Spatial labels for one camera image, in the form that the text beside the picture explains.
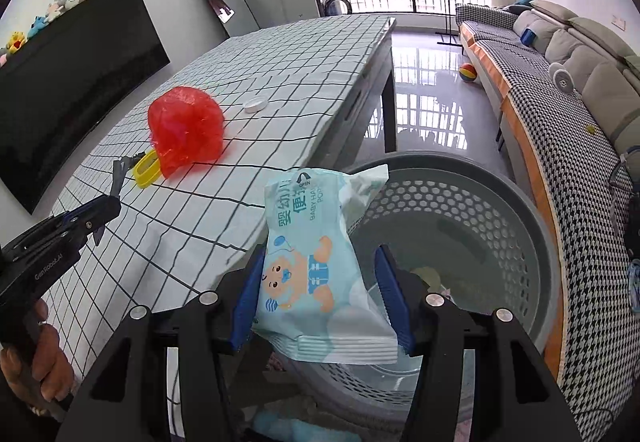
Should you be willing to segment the person's left hand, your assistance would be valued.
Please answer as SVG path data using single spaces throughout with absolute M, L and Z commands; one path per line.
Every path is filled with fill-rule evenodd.
M 32 312 L 39 327 L 32 362 L 25 363 L 14 347 L 2 344 L 1 372 L 15 396 L 40 415 L 48 411 L 46 405 L 62 401 L 70 394 L 75 375 L 60 348 L 58 331 L 47 323 L 47 303 L 39 299 Z

